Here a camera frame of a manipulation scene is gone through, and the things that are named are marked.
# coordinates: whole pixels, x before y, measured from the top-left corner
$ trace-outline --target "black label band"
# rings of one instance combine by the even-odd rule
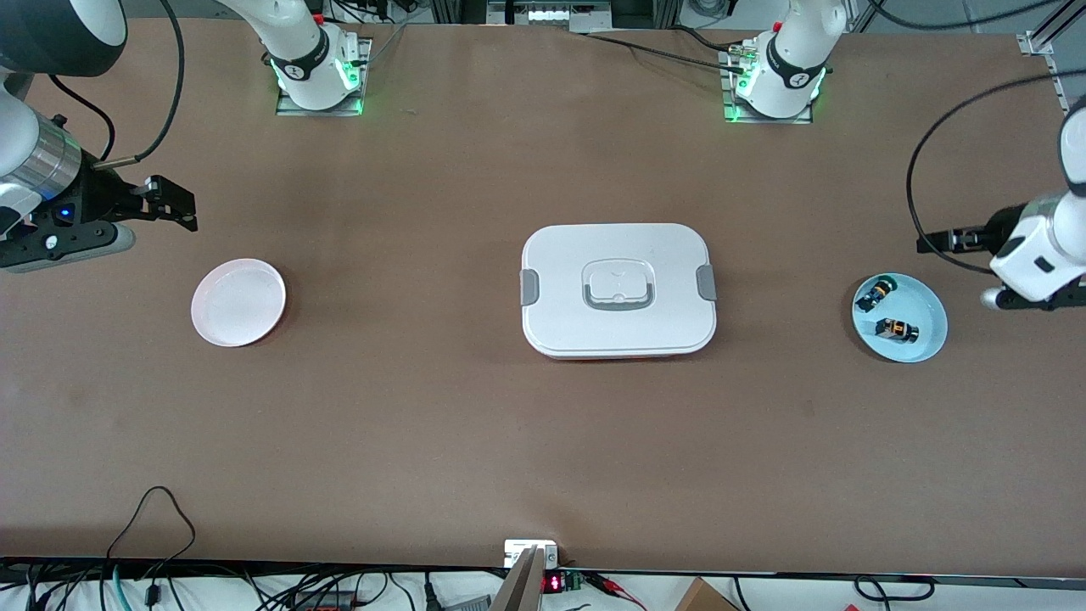
[[[769,60],[769,66],[773,68],[773,72],[781,75],[781,79],[784,80],[784,86],[788,89],[803,89],[807,86],[807,84],[813,80],[819,73],[822,72],[822,67],[825,66],[825,62],[822,62],[815,67],[804,69],[784,61],[784,58],[776,52],[775,36],[770,38],[769,44],[766,46],[766,58]]]
[[[275,62],[279,72],[287,75],[287,78],[291,80],[308,80],[313,68],[323,64],[325,58],[328,56],[328,33],[325,31],[324,28],[317,29],[320,31],[320,40],[318,40],[317,46],[305,55],[298,58],[296,60],[285,60],[269,53],[272,61]]]

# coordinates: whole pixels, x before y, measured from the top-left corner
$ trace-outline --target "red digital display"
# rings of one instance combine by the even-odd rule
[[[566,581],[563,578],[560,571],[547,573],[543,577],[542,586],[543,594],[559,594],[566,591]]]

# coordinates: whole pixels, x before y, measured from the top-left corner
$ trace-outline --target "metal mounting plate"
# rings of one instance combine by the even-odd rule
[[[551,539],[505,539],[505,560],[503,567],[512,569],[517,559],[520,558],[520,552],[532,546],[543,548],[547,570],[558,568],[558,544]]]

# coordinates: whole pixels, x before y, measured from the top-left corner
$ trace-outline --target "connector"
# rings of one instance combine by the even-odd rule
[[[159,584],[147,586],[147,591],[143,593],[143,604],[150,609],[157,604],[160,600],[162,600],[162,586]]]

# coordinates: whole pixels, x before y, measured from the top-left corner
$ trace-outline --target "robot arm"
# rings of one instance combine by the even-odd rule
[[[756,60],[736,89],[759,113],[788,118],[803,112],[825,76],[825,61],[845,31],[842,0],[792,0],[780,28],[754,39]]]
[[[305,110],[327,110],[358,89],[358,36],[317,25],[302,0],[218,0],[256,30],[279,86]]]
[[[1086,99],[1063,119],[1059,150],[1070,190],[1027,203],[992,259],[1003,283],[1033,302],[1086,273]]]
[[[996,310],[1041,309],[1086,305],[1086,98],[1063,119],[1060,164],[1069,190],[1005,207],[988,222],[929,233],[948,252],[988,250],[992,270],[1006,288],[984,292],[982,302]],[[923,239],[918,252],[929,252]]]
[[[98,76],[124,49],[117,0],[0,2],[0,268],[30,270],[119,252],[119,220],[176,220],[197,229],[192,193],[161,176],[129,184],[64,129],[8,91],[12,74]]]

